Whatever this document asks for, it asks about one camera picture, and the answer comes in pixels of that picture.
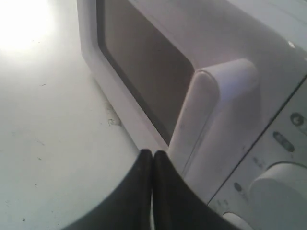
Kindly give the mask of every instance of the white microwave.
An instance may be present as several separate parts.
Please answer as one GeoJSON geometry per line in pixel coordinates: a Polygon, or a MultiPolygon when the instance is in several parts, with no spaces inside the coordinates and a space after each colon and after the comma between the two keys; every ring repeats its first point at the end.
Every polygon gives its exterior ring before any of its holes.
{"type": "Polygon", "coordinates": [[[306,78],[305,0],[77,3],[83,57],[132,140],[206,203],[306,78]]]}

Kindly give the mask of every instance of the microwave window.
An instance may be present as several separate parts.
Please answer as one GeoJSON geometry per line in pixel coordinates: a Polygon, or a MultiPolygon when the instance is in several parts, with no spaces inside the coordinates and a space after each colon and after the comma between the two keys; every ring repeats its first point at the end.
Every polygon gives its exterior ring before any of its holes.
{"type": "Polygon", "coordinates": [[[194,68],[128,0],[97,0],[98,43],[169,144],[194,68]]]}

